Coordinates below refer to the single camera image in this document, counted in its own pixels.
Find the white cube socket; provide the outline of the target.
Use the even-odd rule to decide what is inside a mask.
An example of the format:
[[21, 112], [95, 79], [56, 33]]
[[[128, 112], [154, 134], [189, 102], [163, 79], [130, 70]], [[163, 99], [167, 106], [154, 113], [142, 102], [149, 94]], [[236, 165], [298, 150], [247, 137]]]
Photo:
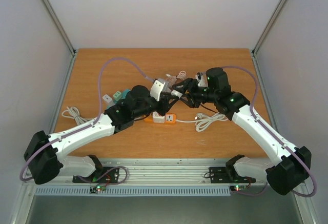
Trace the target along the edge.
[[152, 113], [152, 119], [154, 123], [165, 123], [166, 121], [166, 116], [161, 116], [160, 114], [158, 114], [157, 112], [153, 112]]

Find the green wall charger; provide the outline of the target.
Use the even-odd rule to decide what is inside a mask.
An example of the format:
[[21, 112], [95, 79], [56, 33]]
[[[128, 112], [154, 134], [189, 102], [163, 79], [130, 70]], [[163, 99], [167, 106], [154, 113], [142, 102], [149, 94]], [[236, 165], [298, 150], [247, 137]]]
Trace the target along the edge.
[[115, 101], [119, 101], [120, 99], [122, 98], [122, 93], [120, 91], [116, 91], [114, 94], [113, 94], [113, 99]]

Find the small white square charger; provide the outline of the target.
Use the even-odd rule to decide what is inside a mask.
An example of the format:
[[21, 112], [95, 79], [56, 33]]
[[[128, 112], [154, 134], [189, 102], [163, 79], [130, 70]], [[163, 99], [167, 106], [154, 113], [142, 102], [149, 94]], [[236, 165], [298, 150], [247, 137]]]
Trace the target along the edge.
[[115, 103], [114, 103], [112, 97], [109, 96], [109, 95], [107, 95], [107, 94], [105, 94], [105, 95], [102, 97], [102, 99], [103, 99], [103, 101], [104, 101], [105, 104], [106, 104], [106, 108], [109, 108], [109, 107], [115, 105]]

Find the white wall charger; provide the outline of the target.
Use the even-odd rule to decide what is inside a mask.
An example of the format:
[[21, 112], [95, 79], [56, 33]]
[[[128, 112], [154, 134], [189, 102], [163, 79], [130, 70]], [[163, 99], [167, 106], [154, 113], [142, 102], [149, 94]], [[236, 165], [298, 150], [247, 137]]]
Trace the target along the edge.
[[171, 91], [171, 95], [174, 95], [174, 96], [177, 96], [178, 98], [181, 98], [182, 97], [182, 93], [176, 91], [176, 90], [172, 90]]

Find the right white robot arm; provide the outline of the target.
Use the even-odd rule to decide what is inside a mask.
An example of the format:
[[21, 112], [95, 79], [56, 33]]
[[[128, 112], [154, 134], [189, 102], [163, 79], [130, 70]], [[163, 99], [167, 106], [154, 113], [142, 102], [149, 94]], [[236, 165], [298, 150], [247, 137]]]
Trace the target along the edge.
[[199, 74], [196, 78], [174, 84], [172, 89], [191, 108], [213, 103], [219, 113], [246, 131], [268, 156], [269, 162], [245, 156], [232, 158], [227, 162], [228, 179], [238, 181], [248, 176], [266, 182], [278, 194], [286, 195], [310, 178], [313, 191], [303, 194], [303, 197], [316, 194], [317, 183], [310, 170], [312, 154], [309, 149], [299, 148], [284, 139], [256, 112], [253, 101], [232, 91], [223, 68], [211, 68], [205, 75]]

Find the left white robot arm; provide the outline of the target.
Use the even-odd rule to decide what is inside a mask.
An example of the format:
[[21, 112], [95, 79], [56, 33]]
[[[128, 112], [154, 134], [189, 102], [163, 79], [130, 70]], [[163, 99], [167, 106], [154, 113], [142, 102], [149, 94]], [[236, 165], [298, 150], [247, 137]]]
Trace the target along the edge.
[[99, 159], [94, 155], [75, 157], [69, 154], [90, 142], [123, 131], [134, 125], [137, 119], [153, 112], [166, 115], [182, 95], [182, 91], [166, 92], [163, 87], [148, 89], [137, 85], [125, 98], [82, 125], [52, 134], [36, 132], [24, 153], [24, 169], [29, 170], [31, 180], [37, 185], [67, 175], [97, 182], [103, 177]]

